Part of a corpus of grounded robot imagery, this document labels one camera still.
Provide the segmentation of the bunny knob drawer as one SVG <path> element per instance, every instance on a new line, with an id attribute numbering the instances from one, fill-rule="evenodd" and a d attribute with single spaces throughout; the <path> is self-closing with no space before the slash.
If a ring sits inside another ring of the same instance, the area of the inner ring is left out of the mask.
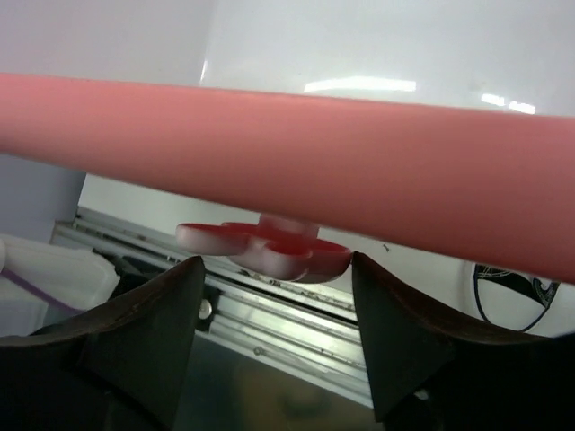
<path id="1" fill-rule="evenodd" d="M 352 251 L 318 237 L 319 226 L 274 215 L 260 215 L 257 224 L 179 224 L 179 247 L 202 256 L 226 257 L 265 277 L 303 284 L 321 284 L 340 277 Z"/>

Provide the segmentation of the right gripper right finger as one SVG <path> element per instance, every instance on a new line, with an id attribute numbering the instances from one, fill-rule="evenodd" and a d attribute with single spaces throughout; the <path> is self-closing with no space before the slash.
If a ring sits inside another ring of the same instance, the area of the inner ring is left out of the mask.
<path id="1" fill-rule="evenodd" d="M 355 252 L 352 293 L 374 416 L 386 430 L 571 430 L 574 337 L 508 330 Z"/>

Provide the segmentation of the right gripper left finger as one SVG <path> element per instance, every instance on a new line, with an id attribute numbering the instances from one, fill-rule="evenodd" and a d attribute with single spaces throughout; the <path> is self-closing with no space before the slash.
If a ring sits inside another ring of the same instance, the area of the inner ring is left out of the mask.
<path id="1" fill-rule="evenodd" d="M 186 259 L 30 336 L 1 339 L 3 430 L 171 430 L 206 270 Z"/>

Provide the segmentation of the black sneaker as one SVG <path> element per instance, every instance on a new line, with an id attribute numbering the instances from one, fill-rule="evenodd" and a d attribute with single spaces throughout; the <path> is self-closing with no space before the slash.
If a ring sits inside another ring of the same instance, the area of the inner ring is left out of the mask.
<path id="1" fill-rule="evenodd" d="M 559 281 L 474 263 L 467 306 L 481 321 L 529 332 L 551 310 L 561 285 Z"/>

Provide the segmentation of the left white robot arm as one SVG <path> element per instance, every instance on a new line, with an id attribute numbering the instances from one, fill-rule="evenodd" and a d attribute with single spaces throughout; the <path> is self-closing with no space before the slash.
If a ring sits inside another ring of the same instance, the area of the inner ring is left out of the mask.
<path id="1" fill-rule="evenodd" d="M 1 335 L 28 336 L 111 297 L 120 276 L 102 256 L 3 234 Z"/>

